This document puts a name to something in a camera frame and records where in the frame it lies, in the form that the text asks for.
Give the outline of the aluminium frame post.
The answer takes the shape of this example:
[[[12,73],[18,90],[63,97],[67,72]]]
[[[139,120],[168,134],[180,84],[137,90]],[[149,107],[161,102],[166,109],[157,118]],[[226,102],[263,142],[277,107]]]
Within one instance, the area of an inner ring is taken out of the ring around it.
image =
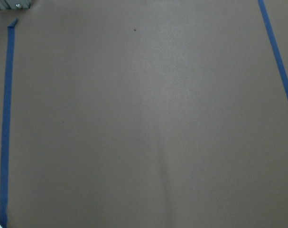
[[[33,2],[33,0],[0,0],[0,11],[29,9]]]

